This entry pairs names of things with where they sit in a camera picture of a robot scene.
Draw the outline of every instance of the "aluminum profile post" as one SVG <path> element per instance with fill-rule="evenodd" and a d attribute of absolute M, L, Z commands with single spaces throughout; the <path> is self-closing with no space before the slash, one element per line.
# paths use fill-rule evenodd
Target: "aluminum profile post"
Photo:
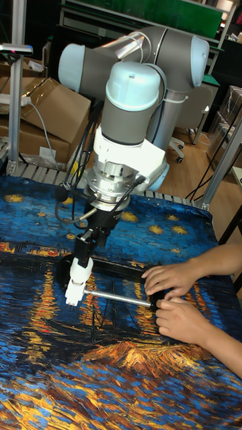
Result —
<path fill-rule="evenodd" d="M 12 44 L 24 45 L 27 0 L 13 0 Z M 18 166 L 19 126 L 22 96 L 23 56 L 11 66 L 9 109 L 9 161 L 7 174 L 13 175 Z"/>
<path fill-rule="evenodd" d="M 197 207 L 201 209 L 208 210 L 209 205 L 218 189 L 220 182 L 223 180 L 225 173 L 227 172 L 229 166 L 231 165 L 236 151 L 239 148 L 239 145 L 242 142 L 242 117 L 239 120 L 237 127 L 230 139 L 230 142 L 227 145 L 224 155 L 222 156 L 219 164 L 217 165 L 212 179 L 206 191 L 204 192 L 203 197 L 198 201 Z"/>

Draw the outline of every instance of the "hand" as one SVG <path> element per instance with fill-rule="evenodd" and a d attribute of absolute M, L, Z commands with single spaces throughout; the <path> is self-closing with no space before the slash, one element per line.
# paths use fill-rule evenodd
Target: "hand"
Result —
<path fill-rule="evenodd" d="M 157 308 L 156 322 L 161 335 L 199 346 L 206 344 L 213 326 L 190 303 L 174 297 L 169 301 L 158 300 Z"/>
<path fill-rule="evenodd" d="M 147 270 L 141 277 L 145 277 L 145 292 L 150 296 L 157 291 L 173 288 L 165 295 L 165 299 L 184 296 L 194 282 L 199 278 L 196 265 L 192 260 L 185 263 L 155 266 Z"/>

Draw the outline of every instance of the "painted tablecloth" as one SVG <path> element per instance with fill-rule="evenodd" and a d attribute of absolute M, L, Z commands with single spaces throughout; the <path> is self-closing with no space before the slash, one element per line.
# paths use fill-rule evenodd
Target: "painted tablecloth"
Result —
<path fill-rule="evenodd" d="M 52 185 L 1 177 L 0 209 L 0 430 L 242 426 L 240 379 L 202 348 L 160 336 L 147 308 L 90 295 L 67 308 L 56 266 L 79 231 L 56 220 Z M 71 199 L 60 215 L 70 218 Z M 144 267 L 217 245 L 209 213 L 132 196 L 95 254 Z M 94 272 L 87 287 L 147 299 L 142 283 L 114 274 Z M 230 277 L 202 278 L 186 299 L 242 341 Z"/>

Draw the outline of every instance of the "finger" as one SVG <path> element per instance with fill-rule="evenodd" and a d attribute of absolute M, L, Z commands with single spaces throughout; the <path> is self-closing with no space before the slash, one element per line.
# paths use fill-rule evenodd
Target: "finger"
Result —
<path fill-rule="evenodd" d="M 152 273 L 152 272 L 153 272 L 153 270 L 156 270 L 158 267 L 162 267 L 162 266 L 154 266 L 154 267 L 151 267 L 150 269 L 146 270 L 146 271 L 141 275 L 141 277 L 147 277 L 150 273 Z"/>
<path fill-rule="evenodd" d="M 182 298 L 180 298 L 180 297 L 173 297 L 173 298 L 171 298 L 171 300 L 170 300 L 170 302 L 173 302 L 173 303 L 185 303 L 185 304 L 187 304 L 188 302 L 186 302 L 185 300 L 183 300 Z"/>
<path fill-rule="evenodd" d="M 151 288 L 165 279 L 167 279 L 167 274 L 164 269 L 153 271 L 145 280 L 145 288 Z"/>
<path fill-rule="evenodd" d="M 145 285 L 147 285 L 149 282 L 151 282 L 151 280 L 153 280 L 153 278 L 155 276 L 162 275 L 163 272 L 164 272 L 164 268 L 163 267 L 156 267 L 156 268 L 154 268 L 154 270 L 152 270 L 152 272 L 150 272 L 148 274 L 148 276 L 147 276 L 147 278 L 145 280 Z"/>
<path fill-rule="evenodd" d="M 169 329 L 167 327 L 159 327 L 159 334 L 169 336 Z"/>
<path fill-rule="evenodd" d="M 153 287 L 151 288 L 146 288 L 145 287 L 145 292 L 148 296 L 151 296 L 151 294 L 156 293 L 157 291 L 162 291 L 162 290 L 166 290 L 167 288 L 169 288 L 169 286 L 167 286 L 167 282 L 166 280 L 163 282 L 159 282 L 158 284 L 155 284 Z"/>
<path fill-rule="evenodd" d="M 165 320 L 164 318 L 157 318 L 156 323 L 157 323 L 157 325 L 159 325 L 159 327 L 167 327 L 167 329 L 168 329 L 167 320 Z"/>
<path fill-rule="evenodd" d="M 172 312 L 170 310 L 157 309 L 155 315 L 157 318 L 162 318 L 166 321 L 169 321 L 172 318 Z"/>
<path fill-rule="evenodd" d="M 174 288 L 174 290 L 168 291 L 166 293 L 164 299 L 171 300 L 173 297 L 180 297 L 182 295 L 182 291 L 180 288 Z"/>
<path fill-rule="evenodd" d="M 173 303 L 171 300 L 158 300 L 157 308 L 164 310 L 174 310 L 177 307 L 177 303 Z"/>

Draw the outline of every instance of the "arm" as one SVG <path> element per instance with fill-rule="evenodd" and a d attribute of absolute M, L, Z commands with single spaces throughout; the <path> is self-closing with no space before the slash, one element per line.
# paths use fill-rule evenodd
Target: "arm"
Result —
<path fill-rule="evenodd" d="M 242 343 L 210 324 L 199 310 L 181 298 L 158 300 L 157 307 L 161 335 L 205 348 L 242 379 Z"/>
<path fill-rule="evenodd" d="M 156 291 L 173 288 L 165 295 L 183 296 L 194 282 L 207 275 L 231 275 L 242 269 L 242 245 L 221 245 L 192 258 L 185 263 L 156 266 L 147 270 L 142 277 L 145 280 L 145 291 L 148 295 Z"/>

